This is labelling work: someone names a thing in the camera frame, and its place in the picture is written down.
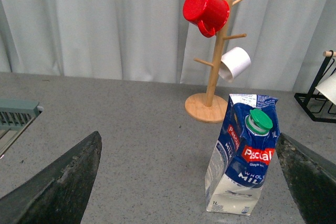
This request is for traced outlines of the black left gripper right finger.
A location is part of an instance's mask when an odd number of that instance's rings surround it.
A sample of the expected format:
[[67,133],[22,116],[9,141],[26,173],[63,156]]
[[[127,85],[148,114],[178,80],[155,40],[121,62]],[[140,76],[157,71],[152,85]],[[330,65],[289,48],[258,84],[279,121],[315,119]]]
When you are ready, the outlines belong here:
[[284,133],[276,152],[305,223],[335,223],[335,164]]

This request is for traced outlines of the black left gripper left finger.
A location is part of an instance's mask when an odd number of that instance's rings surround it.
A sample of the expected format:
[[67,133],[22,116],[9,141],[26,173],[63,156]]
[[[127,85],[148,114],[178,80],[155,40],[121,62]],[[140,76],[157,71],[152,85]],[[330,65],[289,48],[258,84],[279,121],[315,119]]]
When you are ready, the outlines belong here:
[[92,132],[2,197],[1,223],[81,223],[101,151],[101,136]]

